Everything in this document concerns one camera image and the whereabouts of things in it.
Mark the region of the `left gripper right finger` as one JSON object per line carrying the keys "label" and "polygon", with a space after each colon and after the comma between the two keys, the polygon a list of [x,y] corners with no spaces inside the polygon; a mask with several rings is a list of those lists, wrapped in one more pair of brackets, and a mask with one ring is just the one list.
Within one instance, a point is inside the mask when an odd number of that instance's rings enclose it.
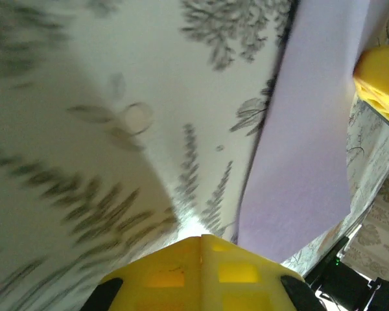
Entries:
{"label": "left gripper right finger", "polygon": [[202,310],[323,310],[304,278],[279,263],[203,235]]}

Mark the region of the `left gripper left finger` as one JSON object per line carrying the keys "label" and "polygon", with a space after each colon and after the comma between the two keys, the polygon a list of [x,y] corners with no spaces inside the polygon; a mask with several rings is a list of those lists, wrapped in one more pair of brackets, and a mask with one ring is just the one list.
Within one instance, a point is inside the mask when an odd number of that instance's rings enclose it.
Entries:
{"label": "left gripper left finger", "polygon": [[105,276],[82,310],[200,310],[201,238],[186,238]]}

